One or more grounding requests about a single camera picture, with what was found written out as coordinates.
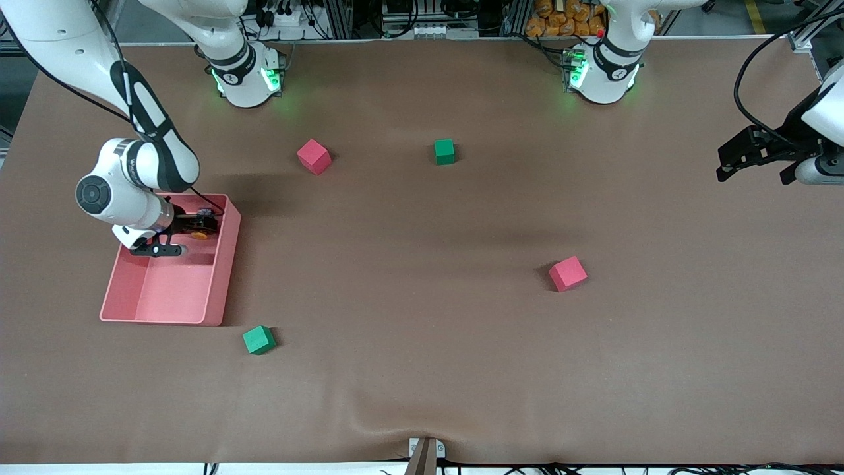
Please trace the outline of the orange black push button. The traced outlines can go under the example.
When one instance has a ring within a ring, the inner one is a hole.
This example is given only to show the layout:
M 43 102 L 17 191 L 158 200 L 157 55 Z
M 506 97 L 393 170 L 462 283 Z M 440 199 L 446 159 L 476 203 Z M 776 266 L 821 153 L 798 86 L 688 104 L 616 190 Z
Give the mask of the orange black push button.
M 199 212 L 213 212 L 214 213 L 214 211 L 211 208 L 200 208 L 196 213 L 199 213 Z M 219 229 L 218 220 L 216 222 L 191 222 L 191 223 L 216 223 L 217 226 L 218 226 L 218 229 Z M 213 235 L 214 234 L 190 234 L 190 236 L 193 239 L 196 239 L 196 240 L 208 240 L 208 238 L 210 238 Z

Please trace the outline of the pink plastic bin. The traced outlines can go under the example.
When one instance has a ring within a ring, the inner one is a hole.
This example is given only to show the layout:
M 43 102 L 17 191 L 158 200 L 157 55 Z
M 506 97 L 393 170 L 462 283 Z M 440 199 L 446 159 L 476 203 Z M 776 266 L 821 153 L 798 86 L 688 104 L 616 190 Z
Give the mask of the pink plastic bin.
M 206 240 L 175 235 L 176 257 L 134 256 L 119 247 L 105 293 L 105 322 L 217 327 L 224 315 L 241 213 L 228 195 L 209 193 L 224 209 L 217 234 Z

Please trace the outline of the pink foam cube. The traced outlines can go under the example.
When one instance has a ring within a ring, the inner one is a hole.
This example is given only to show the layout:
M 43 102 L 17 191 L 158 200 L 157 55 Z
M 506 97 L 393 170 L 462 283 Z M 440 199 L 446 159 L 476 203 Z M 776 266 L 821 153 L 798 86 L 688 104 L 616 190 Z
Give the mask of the pink foam cube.
M 575 288 L 588 279 L 588 274 L 577 256 L 571 256 L 554 263 L 548 271 L 555 291 L 565 292 Z
M 299 162 L 314 175 L 320 175 L 334 161 L 328 149 L 316 139 L 309 139 L 297 151 Z

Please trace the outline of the white power strip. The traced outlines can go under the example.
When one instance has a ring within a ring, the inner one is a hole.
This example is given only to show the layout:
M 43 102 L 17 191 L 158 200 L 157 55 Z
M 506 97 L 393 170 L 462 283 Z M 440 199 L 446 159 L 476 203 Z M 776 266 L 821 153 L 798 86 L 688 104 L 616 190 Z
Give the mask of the white power strip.
M 263 27 L 299 28 L 309 24 L 304 9 L 299 2 L 282 2 L 266 4 L 261 12 L 256 14 L 256 21 Z

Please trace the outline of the orange packets pile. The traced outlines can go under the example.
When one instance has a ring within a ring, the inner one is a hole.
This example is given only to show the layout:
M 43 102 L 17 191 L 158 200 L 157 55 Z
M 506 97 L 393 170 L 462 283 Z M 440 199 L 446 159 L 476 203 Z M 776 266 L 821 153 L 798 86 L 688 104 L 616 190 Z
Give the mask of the orange packets pile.
M 528 37 L 602 36 L 609 13 L 599 0 L 533 0 L 524 35 Z

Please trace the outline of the brown table cover sheet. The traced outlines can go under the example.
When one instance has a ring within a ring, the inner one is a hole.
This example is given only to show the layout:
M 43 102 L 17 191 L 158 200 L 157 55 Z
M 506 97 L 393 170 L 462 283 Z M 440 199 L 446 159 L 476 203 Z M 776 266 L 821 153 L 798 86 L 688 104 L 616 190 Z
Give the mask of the brown table cover sheet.
M 610 106 L 519 40 L 305 44 L 253 110 L 191 48 L 127 46 L 242 215 L 220 327 L 100 320 L 119 244 L 75 185 L 130 129 L 39 76 L 0 171 L 0 463 L 426 435 L 470 464 L 844 463 L 844 187 L 715 178 L 759 44 L 654 40 Z M 588 279 L 557 292 L 571 256 Z M 259 325 L 277 347 L 250 355 Z

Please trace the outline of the white terminal block row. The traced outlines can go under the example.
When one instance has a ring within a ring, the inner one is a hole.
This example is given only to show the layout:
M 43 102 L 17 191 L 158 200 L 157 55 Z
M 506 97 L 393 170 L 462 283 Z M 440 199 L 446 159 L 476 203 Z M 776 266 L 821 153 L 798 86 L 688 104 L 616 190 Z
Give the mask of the white terminal block row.
M 384 37 L 402 40 L 446 39 L 448 33 L 446 24 L 415 25 L 413 29 L 407 31 L 406 28 L 407 26 L 399 29 L 388 29 L 384 32 Z

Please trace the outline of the aluminium frame profile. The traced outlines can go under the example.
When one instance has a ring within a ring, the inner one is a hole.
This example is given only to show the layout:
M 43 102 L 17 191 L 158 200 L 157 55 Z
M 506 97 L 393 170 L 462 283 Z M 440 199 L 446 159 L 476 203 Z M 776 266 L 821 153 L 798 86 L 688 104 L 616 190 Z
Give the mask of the aluminium frame profile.
M 800 28 L 794 27 L 787 35 L 795 52 L 810 51 L 811 39 L 827 26 L 844 20 L 844 0 L 794 0 L 793 3 L 810 12 L 806 21 L 814 21 Z

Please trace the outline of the aluminium frame post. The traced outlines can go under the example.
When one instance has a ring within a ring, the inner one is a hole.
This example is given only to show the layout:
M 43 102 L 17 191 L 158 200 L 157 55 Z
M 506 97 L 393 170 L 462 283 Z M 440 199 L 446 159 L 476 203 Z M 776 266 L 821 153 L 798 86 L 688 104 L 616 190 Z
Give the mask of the aluminium frame post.
M 321 0 L 328 21 L 330 37 L 350 40 L 353 31 L 353 3 L 355 0 Z
M 502 0 L 502 19 L 498 34 L 524 35 L 525 27 L 533 13 L 533 0 Z

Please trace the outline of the metal table clamp bracket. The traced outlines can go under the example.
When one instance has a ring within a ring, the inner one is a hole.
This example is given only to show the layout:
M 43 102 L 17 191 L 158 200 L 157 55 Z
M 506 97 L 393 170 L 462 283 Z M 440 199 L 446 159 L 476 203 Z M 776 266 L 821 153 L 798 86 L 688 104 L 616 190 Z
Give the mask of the metal table clamp bracket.
M 409 462 L 404 475 L 440 475 L 438 462 L 446 459 L 446 445 L 431 437 L 409 439 Z

